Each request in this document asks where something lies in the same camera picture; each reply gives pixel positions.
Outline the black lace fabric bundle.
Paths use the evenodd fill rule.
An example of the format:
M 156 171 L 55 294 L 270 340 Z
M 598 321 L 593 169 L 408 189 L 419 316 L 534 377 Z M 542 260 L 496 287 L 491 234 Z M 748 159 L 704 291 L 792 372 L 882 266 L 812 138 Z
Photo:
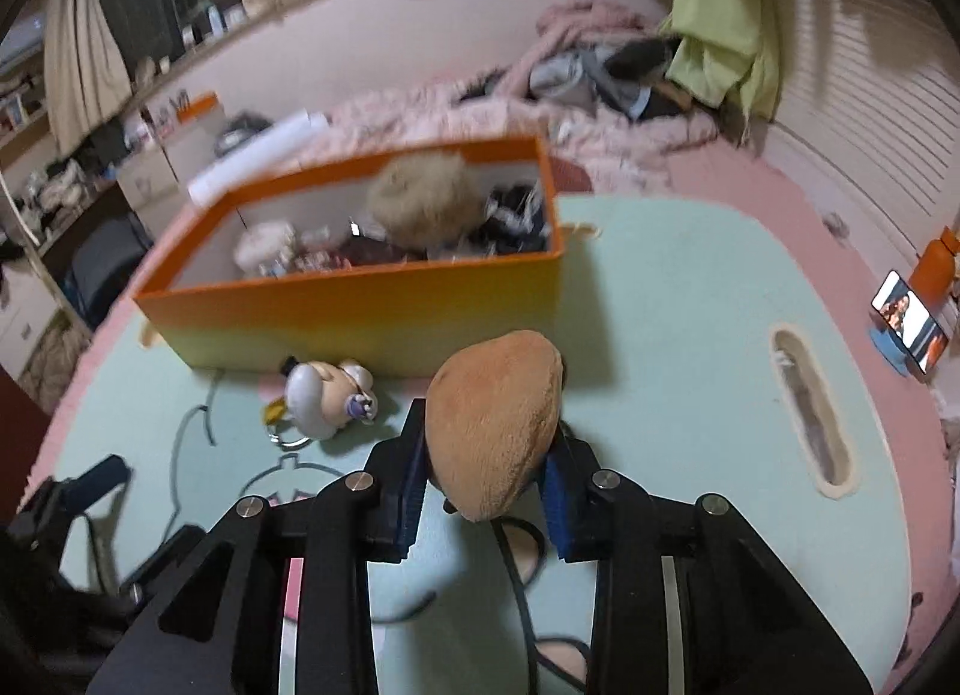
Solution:
M 485 220 L 467 240 L 490 256 L 508 256 L 543 253 L 550 246 L 550 235 L 542 186 L 517 183 L 490 191 Z

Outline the pink floral blanket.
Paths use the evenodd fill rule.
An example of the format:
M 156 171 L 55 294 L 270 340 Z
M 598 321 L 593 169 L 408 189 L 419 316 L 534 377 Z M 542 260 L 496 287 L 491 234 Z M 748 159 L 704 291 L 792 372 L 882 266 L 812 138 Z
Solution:
M 464 100 L 466 89 L 456 80 L 350 98 L 281 168 L 439 142 L 535 136 L 553 157 L 583 170 L 596 193 L 662 194 L 672 190 L 669 157 L 719 136 L 716 121 L 700 110 L 633 124 L 607 108 L 588 113 L 519 98 Z

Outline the pile of clothes on bed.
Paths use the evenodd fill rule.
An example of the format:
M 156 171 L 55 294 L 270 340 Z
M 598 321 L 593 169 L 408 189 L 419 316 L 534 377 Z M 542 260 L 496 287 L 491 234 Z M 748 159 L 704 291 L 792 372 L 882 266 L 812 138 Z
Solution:
M 465 101 L 519 98 L 594 115 L 607 108 L 630 123 L 686 115 L 697 101 L 667 77 L 680 40 L 607 1 L 570 1 L 537 20 L 537 41 L 508 69 L 467 87 Z

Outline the tan plush toy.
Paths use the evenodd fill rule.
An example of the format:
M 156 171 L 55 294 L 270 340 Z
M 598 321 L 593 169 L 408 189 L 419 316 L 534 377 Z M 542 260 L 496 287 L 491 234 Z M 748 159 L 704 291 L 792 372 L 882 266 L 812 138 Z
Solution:
M 471 523 L 505 514 L 544 461 L 562 412 L 565 362 L 530 329 L 466 347 L 427 394 L 433 484 Z

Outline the orange water bottle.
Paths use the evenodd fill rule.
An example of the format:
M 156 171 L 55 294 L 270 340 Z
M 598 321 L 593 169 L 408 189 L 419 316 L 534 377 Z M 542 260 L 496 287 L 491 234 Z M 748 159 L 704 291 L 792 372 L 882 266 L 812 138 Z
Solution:
M 955 279 L 958 250 L 958 236 L 950 227 L 944 227 L 928 243 L 911 271 L 908 285 L 931 313 L 937 313 L 946 303 Z

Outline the beige fluffy scrunchie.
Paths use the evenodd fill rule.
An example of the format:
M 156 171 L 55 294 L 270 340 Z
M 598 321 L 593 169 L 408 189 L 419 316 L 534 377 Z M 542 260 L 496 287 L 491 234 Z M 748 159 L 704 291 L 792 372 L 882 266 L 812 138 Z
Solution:
M 394 245 L 425 251 L 451 245 L 487 220 L 487 198 L 452 152 L 394 157 L 366 193 L 366 209 Z

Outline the beige side curtain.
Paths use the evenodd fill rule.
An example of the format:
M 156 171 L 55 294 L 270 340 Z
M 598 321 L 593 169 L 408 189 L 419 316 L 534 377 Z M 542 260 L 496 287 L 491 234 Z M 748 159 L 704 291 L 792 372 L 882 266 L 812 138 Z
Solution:
M 101 0 L 44 0 L 46 110 L 60 157 L 132 97 Z

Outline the lime green hanging garment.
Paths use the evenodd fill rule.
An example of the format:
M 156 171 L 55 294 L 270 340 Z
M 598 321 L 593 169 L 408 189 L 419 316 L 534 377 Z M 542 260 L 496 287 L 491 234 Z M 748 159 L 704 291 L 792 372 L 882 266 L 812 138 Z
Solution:
M 709 108 L 732 101 L 770 119 L 781 89 L 775 0 L 672 0 L 662 24 L 680 40 L 667 77 Z

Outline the white rolled paper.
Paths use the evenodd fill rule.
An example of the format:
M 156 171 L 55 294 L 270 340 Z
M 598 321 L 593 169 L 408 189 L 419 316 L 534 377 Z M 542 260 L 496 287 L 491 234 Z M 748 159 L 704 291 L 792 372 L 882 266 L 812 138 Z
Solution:
M 295 157 L 327 128 L 327 116 L 306 110 L 280 121 L 249 112 L 229 118 L 226 128 L 215 137 L 215 160 L 187 185 L 190 201 L 197 207 L 210 206 L 226 191 Z

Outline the orange yellow storage box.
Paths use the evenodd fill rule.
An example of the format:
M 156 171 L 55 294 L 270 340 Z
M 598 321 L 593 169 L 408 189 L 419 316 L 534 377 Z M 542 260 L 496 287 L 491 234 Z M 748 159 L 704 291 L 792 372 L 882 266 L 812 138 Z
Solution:
M 354 358 L 377 376 L 427 376 L 473 342 L 546 328 L 562 290 L 558 230 L 540 253 L 242 277 L 233 251 L 245 229 L 286 218 L 345 232 L 391 157 L 342 158 L 226 191 L 133 300 L 192 369 L 270 373 L 288 357 Z

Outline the smartphone on blue stand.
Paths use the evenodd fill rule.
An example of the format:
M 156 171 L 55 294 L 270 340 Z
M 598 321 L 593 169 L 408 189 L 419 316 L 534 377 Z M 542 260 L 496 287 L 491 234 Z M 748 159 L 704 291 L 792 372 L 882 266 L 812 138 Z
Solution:
M 896 271 L 889 271 L 871 300 L 869 337 L 901 376 L 928 381 L 949 338 L 923 300 Z

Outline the red corduroy cushion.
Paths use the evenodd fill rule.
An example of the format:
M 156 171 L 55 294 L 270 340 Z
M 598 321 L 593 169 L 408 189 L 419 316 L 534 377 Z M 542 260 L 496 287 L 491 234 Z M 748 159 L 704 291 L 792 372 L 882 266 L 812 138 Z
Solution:
M 550 167 L 556 193 L 592 193 L 594 191 L 590 176 L 576 163 L 568 162 L 564 158 L 552 157 Z

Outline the brown card box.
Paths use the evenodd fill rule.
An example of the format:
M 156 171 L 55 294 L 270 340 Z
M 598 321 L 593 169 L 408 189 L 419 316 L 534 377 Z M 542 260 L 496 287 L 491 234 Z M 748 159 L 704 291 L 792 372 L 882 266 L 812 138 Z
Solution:
M 337 246 L 337 253 L 347 261 L 350 268 L 418 263 L 428 259 L 423 251 L 405 250 L 389 241 L 366 235 L 347 236 Z

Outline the white drawer desk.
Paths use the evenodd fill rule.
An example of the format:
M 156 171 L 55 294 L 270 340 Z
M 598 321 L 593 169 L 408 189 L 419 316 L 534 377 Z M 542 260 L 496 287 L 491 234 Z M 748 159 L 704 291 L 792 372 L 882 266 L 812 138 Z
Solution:
M 96 331 L 149 248 L 187 202 L 187 185 L 215 162 L 226 115 L 215 94 L 178 113 L 176 128 L 127 157 L 114 178 L 68 211 L 39 246 L 39 259 L 71 311 Z

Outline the white cartoon figure keychain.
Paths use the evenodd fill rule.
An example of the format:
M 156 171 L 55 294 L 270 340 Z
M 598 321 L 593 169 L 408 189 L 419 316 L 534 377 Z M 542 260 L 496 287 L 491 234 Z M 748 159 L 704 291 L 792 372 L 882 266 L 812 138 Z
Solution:
M 311 441 L 331 440 L 355 422 L 377 419 L 373 375 L 353 358 L 329 363 L 288 357 L 280 373 L 283 393 L 262 409 L 268 440 L 280 450 L 301 450 Z

